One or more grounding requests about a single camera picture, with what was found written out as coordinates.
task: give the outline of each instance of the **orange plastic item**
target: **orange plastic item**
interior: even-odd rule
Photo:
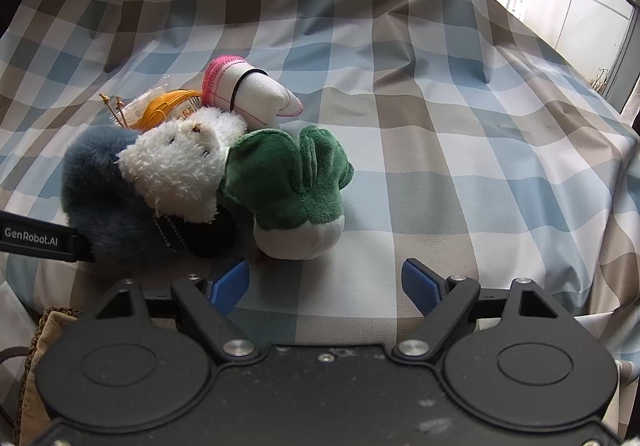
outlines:
[[[171,119],[186,119],[202,107],[202,94],[198,90],[173,90],[151,100],[142,116],[129,127],[147,131]]]

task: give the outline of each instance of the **strap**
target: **strap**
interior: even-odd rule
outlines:
[[[6,360],[12,358],[23,358],[29,355],[28,347],[9,347],[8,349],[0,350],[0,365]],[[0,417],[2,417],[11,428],[14,428],[14,420],[7,413],[7,411],[0,404]]]
[[[0,211],[0,251],[62,261],[95,261],[89,240],[73,227]]]
[[[236,103],[236,93],[238,93],[238,88],[240,88],[240,84],[249,74],[263,74],[265,76],[269,76],[269,74],[267,74],[264,70],[260,70],[260,68],[249,68],[249,70],[242,74],[242,76],[238,77],[238,82],[236,82],[234,91],[231,93],[231,99],[229,100],[229,111],[234,111],[234,105]]]

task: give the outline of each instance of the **checkered tablecloth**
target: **checkered tablecloth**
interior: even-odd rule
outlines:
[[[234,313],[247,333],[392,342],[419,315],[399,281],[417,257],[488,288],[531,277],[574,314],[620,307],[603,335],[640,359],[638,138],[495,0],[23,0],[0,40],[0,208],[64,222],[60,161],[108,122],[97,93],[197,86],[221,54],[292,90],[305,112],[282,128],[327,127],[355,169],[332,252],[254,267]],[[234,252],[251,252],[247,222]],[[0,271],[36,309],[108,285],[30,257]]]

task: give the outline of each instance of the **white fluffy plush toy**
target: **white fluffy plush toy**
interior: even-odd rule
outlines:
[[[239,56],[220,56],[209,63],[202,99],[207,106],[237,111],[250,130],[278,128],[277,117],[295,117],[304,110],[289,90]]]
[[[246,128],[235,113],[201,108],[141,134],[118,154],[118,168],[156,213],[207,223],[218,210],[229,146]]]

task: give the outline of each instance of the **metal screw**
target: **metal screw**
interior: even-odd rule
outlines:
[[[241,358],[254,353],[255,345],[249,340],[231,340],[226,342],[222,349],[230,356]]]
[[[335,356],[333,354],[325,353],[318,356],[318,361],[321,363],[333,363]]]
[[[429,346],[422,340],[406,340],[398,345],[398,351],[403,356],[423,356],[429,352]]]

